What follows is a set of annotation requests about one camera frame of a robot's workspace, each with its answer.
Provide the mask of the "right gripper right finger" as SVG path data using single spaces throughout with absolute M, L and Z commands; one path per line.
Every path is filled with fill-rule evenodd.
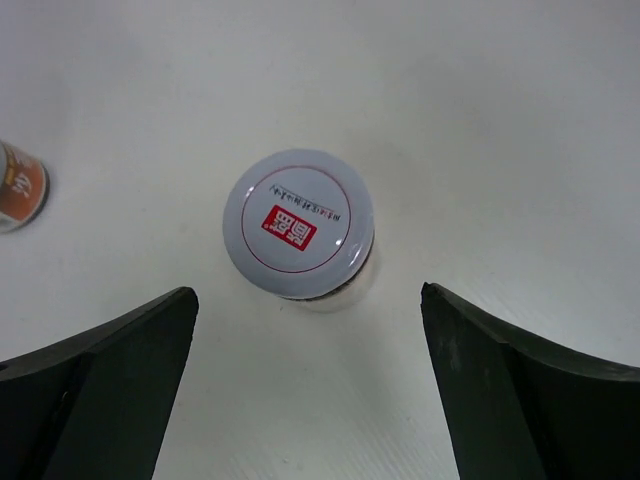
M 462 479 L 636 479 L 639 370 L 424 284 L 424 332 Z

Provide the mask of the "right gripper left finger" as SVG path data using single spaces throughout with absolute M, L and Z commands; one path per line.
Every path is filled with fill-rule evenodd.
M 198 310 L 180 287 L 2 361 L 2 478 L 152 478 Z

